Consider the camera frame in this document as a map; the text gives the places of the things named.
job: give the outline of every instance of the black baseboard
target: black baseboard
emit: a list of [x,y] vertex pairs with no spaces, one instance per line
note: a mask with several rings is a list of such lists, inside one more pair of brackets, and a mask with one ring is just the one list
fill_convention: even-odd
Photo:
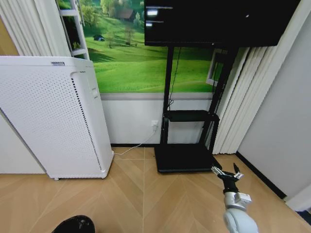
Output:
[[[111,147],[135,147],[138,144],[130,144],[130,143],[111,143]],[[157,144],[141,144],[139,147],[155,147],[159,145]]]
[[308,211],[297,212],[311,226],[311,214]]
[[265,175],[263,175],[254,165],[252,165],[243,155],[238,151],[235,153],[236,156],[245,163],[277,196],[281,199],[286,197],[286,194],[282,192],[274,183],[272,183]]

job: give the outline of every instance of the television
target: television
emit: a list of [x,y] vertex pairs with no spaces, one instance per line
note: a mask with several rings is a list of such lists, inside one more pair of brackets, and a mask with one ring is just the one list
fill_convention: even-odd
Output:
[[145,45],[274,46],[299,0],[145,0]]

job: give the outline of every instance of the wooden floor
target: wooden floor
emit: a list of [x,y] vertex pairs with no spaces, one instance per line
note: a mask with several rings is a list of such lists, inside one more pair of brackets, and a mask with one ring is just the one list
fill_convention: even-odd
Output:
[[[126,148],[115,148],[116,153]],[[245,174],[248,213],[261,233],[311,233],[235,155],[218,155],[225,170]],[[106,179],[54,181],[46,175],[0,175],[0,232],[50,233],[61,221],[87,215],[97,233],[225,233],[223,184],[213,173],[161,175],[153,148],[115,156]]]

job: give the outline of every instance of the black tv stand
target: black tv stand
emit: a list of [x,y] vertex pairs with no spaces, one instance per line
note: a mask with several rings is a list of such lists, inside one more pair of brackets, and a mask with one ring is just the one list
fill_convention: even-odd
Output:
[[[218,80],[209,111],[205,110],[177,110],[169,111],[169,94],[171,84],[171,72],[173,63],[174,46],[168,47],[166,61],[166,77],[163,101],[163,114],[161,125],[160,144],[155,147],[155,159],[157,170],[161,173],[168,172],[202,172],[211,171],[212,166],[222,169],[221,165],[212,155],[216,139],[219,118],[215,111],[225,88],[238,48],[228,50],[227,60]],[[204,122],[199,143],[197,144],[168,144],[169,121],[171,122]],[[205,146],[207,132],[210,124],[214,122],[209,148]]]

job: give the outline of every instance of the white air purifier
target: white air purifier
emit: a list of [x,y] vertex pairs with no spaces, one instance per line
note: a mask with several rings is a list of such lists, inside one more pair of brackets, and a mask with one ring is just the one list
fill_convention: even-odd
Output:
[[91,61],[1,56],[0,108],[51,178],[107,176],[113,151]]

